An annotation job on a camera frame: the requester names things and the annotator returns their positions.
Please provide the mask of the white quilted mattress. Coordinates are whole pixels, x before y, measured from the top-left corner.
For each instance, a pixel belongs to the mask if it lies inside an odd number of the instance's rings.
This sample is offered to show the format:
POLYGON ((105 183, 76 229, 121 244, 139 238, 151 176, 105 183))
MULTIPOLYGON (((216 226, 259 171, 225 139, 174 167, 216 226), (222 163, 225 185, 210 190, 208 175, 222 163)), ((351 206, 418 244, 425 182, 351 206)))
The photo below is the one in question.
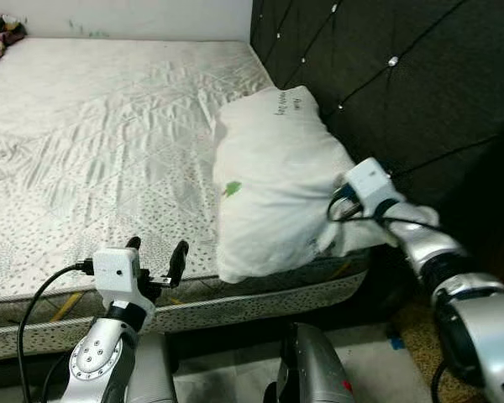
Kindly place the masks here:
POLYGON ((237 325, 333 306, 366 283, 368 254, 318 258, 228 284, 215 269, 218 109, 271 78, 242 42, 30 38, 0 58, 0 360, 60 353, 105 311, 92 277, 53 273, 142 239, 163 274, 188 242, 152 332, 237 325))

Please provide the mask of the silver robot right leg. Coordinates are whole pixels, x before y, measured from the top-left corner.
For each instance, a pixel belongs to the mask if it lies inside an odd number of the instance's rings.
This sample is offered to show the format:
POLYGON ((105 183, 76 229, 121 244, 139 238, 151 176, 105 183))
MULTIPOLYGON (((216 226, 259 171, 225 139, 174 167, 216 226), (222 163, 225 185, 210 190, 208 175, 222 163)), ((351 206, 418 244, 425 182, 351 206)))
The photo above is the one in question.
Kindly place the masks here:
POLYGON ((265 389, 263 403, 356 403, 347 372, 318 327, 287 327, 276 380, 265 389))

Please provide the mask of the silver robot left leg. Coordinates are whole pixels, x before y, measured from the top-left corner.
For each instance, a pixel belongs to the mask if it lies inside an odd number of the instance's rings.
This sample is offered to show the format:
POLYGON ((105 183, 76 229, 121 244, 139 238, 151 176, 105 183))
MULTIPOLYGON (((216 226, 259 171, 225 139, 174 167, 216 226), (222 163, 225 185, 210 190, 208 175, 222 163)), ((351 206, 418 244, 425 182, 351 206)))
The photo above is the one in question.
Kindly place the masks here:
POLYGON ((140 335, 125 403, 178 403, 171 363, 163 333, 140 335))

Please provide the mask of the silver robot leg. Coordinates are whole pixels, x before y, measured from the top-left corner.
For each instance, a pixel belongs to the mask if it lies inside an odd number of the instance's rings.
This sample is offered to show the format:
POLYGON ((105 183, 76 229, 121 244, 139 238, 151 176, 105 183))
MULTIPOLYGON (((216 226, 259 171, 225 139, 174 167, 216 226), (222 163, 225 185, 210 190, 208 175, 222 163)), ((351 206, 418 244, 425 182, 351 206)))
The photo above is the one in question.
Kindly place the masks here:
POLYGON ((171 363, 163 333, 140 335, 125 403, 178 403, 171 363))
POLYGON ((347 372, 318 327, 287 327, 276 380, 265 389, 263 403, 356 403, 347 372))

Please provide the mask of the brown floor mat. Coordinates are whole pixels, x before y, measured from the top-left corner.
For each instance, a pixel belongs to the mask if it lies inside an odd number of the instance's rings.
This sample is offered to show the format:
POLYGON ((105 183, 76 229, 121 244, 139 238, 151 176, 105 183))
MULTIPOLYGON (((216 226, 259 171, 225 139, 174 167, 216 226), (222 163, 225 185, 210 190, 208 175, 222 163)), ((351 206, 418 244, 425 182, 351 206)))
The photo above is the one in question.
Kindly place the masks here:
POLYGON ((391 316, 391 327, 416 362, 421 379, 430 388, 433 403, 452 403, 451 398, 455 397, 455 393, 450 389, 445 369, 439 371, 443 355, 428 303, 418 298, 403 303, 391 316))

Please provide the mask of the dark tufted headboard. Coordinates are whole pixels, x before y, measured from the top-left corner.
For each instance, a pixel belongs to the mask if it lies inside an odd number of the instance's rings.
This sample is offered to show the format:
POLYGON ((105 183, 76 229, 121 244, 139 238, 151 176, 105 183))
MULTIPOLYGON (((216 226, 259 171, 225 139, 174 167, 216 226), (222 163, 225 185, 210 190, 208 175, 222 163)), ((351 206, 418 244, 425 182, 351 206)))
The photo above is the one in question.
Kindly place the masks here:
POLYGON ((252 0, 249 43, 504 280, 504 0, 252 0))

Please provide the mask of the white pillow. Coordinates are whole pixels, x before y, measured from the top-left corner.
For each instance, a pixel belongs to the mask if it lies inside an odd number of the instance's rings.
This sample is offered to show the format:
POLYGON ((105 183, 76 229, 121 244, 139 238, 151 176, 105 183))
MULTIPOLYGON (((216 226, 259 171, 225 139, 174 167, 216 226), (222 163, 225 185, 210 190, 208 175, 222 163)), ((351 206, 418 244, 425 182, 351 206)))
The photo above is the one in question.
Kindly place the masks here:
POLYGON ((215 266, 225 283, 389 242, 367 220, 328 219, 333 193, 354 161, 322 123, 316 97, 306 87, 270 86, 230 102, 218 113, 218 131, 215 266))

